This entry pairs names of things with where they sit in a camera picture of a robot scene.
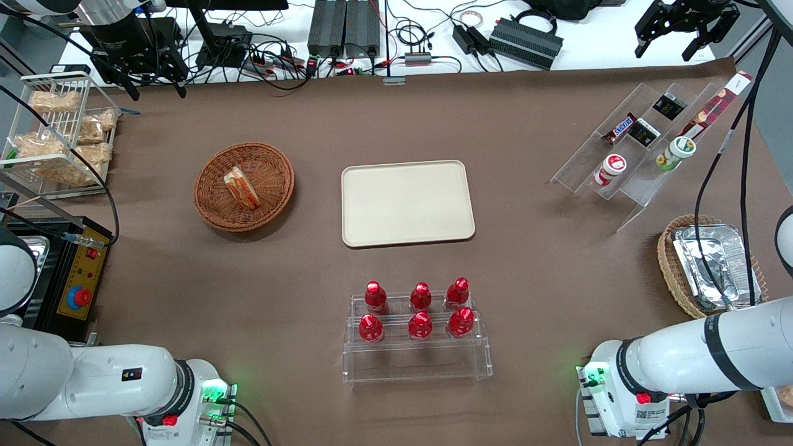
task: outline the acrylic display rack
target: acrylic display rack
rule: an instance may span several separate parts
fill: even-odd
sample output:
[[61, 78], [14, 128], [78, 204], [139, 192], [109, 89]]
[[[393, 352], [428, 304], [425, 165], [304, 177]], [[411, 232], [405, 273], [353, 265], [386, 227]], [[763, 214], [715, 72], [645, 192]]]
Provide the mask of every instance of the acrylic display rack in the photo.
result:
[[422, 381], [427, 379], [475, 378], [477, 381], [493, 374], [490, 361], [490, 343], [476, 311], [473, 298], [468, 306], [474, 310], [473, 330], [461, 339], [446, 334], [446, 322], [451, 312], [442, 307], [445, 290], [433, 290], [430, 317], [432, 334], [426, 340], [408, 337], [410, 294], [389, 294], [389, 314], [378, 316], [383, 323], [385, 339], [366, 343], [358, 335], [361, 316], [367, 313], [363, 295], [350, 300], [350, 316], [344, 334], [343, 381], [349, 384], [396, 381]]
[[[653, 108], [653, 104], [663, 93], [655, 91], [644, 83], [639, 84], [623, 103], [600, 124], [600, 127], [595, 129], [595, 132], [578, 148], [567, 163], [554, 174], [550, 182], [560, 183], [574, 194], [577, 194], [582, 187], [587, 186], [605, 200], [610, 200], [617, 192], [622, 192], [636, 203], [636, 207], [619, 226], [617, 229], [619, 231], [642, 213], [675, 171], [661, 170], [656, 165], [655, 159], [669, 146], [669, 141], [678, 136], [705, 103], [720, 90], [721, 87], [710, 83], [701, 93], [693, 94], [680, 84], [673, 83], [666, 92], [673, 94], [688, 106], [673, 121], [670, 121]], [[644, 119], [661, 135], [648, 147], [640, 144], [631, 135], [623, 135], [612, 147], [603, 140], [603, 135], [613, 130], [628, 113], [632, 113], [636, 118]], [[695, 138], [695, 141], [701, 139], [705, 132]], [[627, 162], [627, 168], [620, 176], [611, 180], [608, 186], [600, 186], [595, 183], [593, 175], [600, 169], [603, 160], [612, 153], [623, 156]], [[694, 156], [702, 155], [698, 149]]]

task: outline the brown table mat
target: brown table mat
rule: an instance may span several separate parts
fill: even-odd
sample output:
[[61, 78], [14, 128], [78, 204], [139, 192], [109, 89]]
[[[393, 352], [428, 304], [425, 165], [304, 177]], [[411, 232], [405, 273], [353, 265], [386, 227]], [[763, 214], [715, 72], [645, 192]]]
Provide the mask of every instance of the brown table mat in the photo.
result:
[[[409, 77], [405, 87], [349, 77], [311, 81], [283, 98], [264, 84], [144, 88], [121, 120], [109, 184], [121, 239], [98, 295], [106, 344], [154, 344], [202, 358], [239, 384], [239, 400], [276, 445], [575, 444], [574, 367], [600, 342], [651, 333], [688, 317], [665, 288], [657, 235], [690, 213], [737, 106], [654, 199], [633, 209], [548, 184], [592, 130], [636, 87], [724, 83], [731, 61], [698, 67]], [[292, 204], [247, 235], [217, 233], [193, 208], [203, 163], [230, 144], [281, 149], [296, 172]], [[703, 212], [739, 225], [742, 131], [712, 179]], [[751, 246], [773, 296], [789, 295], [773, 246], [791, 203], [768, 149], [753, 138]], [[477, 233], [460, 243], [349, 249], [341, 239], [340, 176], [358, 164], [461, 160]], [[71, 208], [111, 227], [103, 198]], [[344, 385], [350, 294], [370, 279], [389, 292], [468, 277], [490, 335], [495, 375], [473, 380]], [[252, 427], [243, 417], [243, 425]], [[138, 444], [120, 417], [36, 423], [60, 446]], [[634, 444], [593, 438], [586, 445]], [[680, 426], [666, 442], [677, 441]], [[793, 428], [762, 418], [759, 398], [712, 406], [702, 445], [790, 444]], [[33, 444], [0, 424], [0, 444]], [[236, 444], [243, 444], [237, 438]]]

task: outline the wicker basket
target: wicker basket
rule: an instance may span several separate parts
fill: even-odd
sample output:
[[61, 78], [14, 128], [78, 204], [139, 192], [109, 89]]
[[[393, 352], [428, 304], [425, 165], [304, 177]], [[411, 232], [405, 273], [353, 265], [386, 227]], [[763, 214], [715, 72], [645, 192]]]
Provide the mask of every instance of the wicker basket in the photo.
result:
[[[262, 205], [249, 210], [240, 205], [223, 182], [237, 166], [256, 190]], [[272, 221], [284, 210], [295, 184], [292, 164], [281, 151], [267, 144], [235, 144], [209, 159], [196, 178], [193, 204], [208, 225], [232, 233], [250, 231]]]
[[[701, 225], [716, 225], [721, 223], [720, 220], [708, 217], [707, 215], [699, 216], [699, 223]], [[672, 245], [672, 231], [684, 226], [694, 224], [694, 215], [684, 215], [672, 220], [669, 225], [664, 229], [661, 237], [658, 238], [658, 264], [661, 265], [661, 273], [664, 275], [666, 286], [672, 293], [672, 296], [677, 301], [677, 304], [683, 308], [683, 311], [688, 313], [689, 316], [699, 319], [714, 313], [721, 313], [723, 310], [714, 312], [703, 311], [694, 303], [694, 297], [691, 295], [691, 290], [688, 288], [688, 281], [686, 280], [683, 267], [680, 266], [680, 261], [677, 259], [677, 252]], [[768, 300], [768, 288], [765, 286], [765, 279], [760, 268], [757, 266], [757, 259], [752, 256], [752, 268], [754, 274], [757, 276], [757, 283], [760, 285], [760, 294], [763, 296], [763, 302]]]

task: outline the yellow label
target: yellow label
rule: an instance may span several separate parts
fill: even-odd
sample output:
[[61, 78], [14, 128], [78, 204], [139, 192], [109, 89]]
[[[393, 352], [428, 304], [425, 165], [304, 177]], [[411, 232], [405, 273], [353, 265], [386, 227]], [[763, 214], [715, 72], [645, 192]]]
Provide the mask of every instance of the yellow label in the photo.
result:
[[[104, 241], [105, 243], [109, 241], [107, 237], [97, 233], [91, 228], [85, 228], [82, 234], [94, 240]], [[105, 264], [106, 255], [107, 248], [77, 247], [77, 253], [74, 261], [71, 263], [66, 286], [63, 288], [63, 294], [61, 294], [60, 302], [58, 303], [58, 314], [73, 317], [81, 321], [85, 321], [88, 318], [88, 310], [94, 303], [99, 273], [102, 271], [102, 265]], [[70, 291], [80, 288], [88, 290], [91, 293], [91, 302], [75, 310], [69, 306], [67, 299]]]

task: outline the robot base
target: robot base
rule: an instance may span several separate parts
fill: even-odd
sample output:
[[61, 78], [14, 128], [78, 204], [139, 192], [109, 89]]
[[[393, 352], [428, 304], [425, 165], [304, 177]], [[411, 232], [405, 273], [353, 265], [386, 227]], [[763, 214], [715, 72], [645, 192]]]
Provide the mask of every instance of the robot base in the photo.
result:
[[146, 445], [229, 446], [232, 438], [230, 430], [200, 425], [198, 418], [201, 415], [222, 415], [233, 421], [234, 406], [212, 404], [204, 401], [204, 396], [236, 399], [236, 385], [229, 386], [220, 379], [215, 367], [203, 359], [188, 359], [186, 362], [195, 376], [193, 397], [175, 425], [151, 426], [146, 422], [141, 423]]
[[[635, 436], [637, 440], [644, 437], [647, 432], [659, 425], [669, 415], [669, 399], [662, 402], [639, 404], [636, 395], [632, 394], [623, 384], [617, 372], [617, 350], [622, 341], [608, 340], [599, 345], [592, 353], [592, 359], [587, 365], [579, 367], [582, 392], [584, 400], [592, 397], [594, 410], [603, 423], [608, 436], [629, 437]], [[596, 380], [600, 385], [583, 387], [590, 381]], [[660, 440], [666, 437], [666, 429], [651, 437]]]

